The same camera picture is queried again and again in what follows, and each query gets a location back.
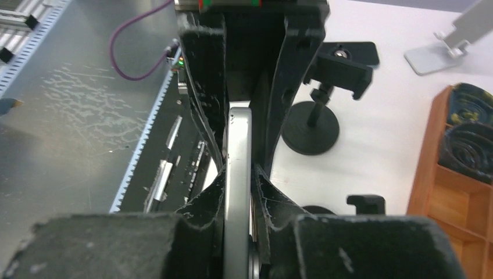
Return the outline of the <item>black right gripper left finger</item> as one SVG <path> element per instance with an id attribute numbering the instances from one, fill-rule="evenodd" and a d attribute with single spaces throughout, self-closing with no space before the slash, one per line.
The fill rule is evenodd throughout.
<path id="1" fill-rule="evenodd" d="M 2 278 L 220 278 L 226 174 L 171 213 L 73 214 L 37 223 Z"/>

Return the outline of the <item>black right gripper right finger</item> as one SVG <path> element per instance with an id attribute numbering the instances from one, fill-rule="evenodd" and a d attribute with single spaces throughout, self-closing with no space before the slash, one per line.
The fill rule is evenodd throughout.
<path id="1" fill-rule="evenodd" d="M 423 216 L 310 214 L 252 168 L 261 278 L 465 278 Z"/>

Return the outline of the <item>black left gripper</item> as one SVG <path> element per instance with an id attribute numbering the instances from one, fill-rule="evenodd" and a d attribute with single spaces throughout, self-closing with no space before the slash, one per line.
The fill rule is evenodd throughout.
<path id="1" fill-rule="evenodd" d="M 326 1 L 175 1 L 192 119 L 218 170 L 227 100 L 268 96 L 263 170 L 326 33 Z"/>

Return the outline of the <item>black phone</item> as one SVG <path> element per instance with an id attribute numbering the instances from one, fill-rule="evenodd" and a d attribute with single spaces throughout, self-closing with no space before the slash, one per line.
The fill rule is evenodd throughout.
<path id="1" fill-rule="evenodd" d="M 252 113 L 233 107 L 228 113 L 224 196 L 223 277 L 253 276 L 249 228 L 251 216 Z"/>

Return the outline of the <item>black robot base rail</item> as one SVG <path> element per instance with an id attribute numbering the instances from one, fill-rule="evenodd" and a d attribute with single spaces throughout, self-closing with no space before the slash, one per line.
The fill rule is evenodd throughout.
<path id="1" fill-rule="evenodd" d="M 168 72 L 110 212 L 143 212 L 156 183 L 162 197 L 154 211 L 173 212 L 202 191 L 211 159 L 179 82 Z"/>

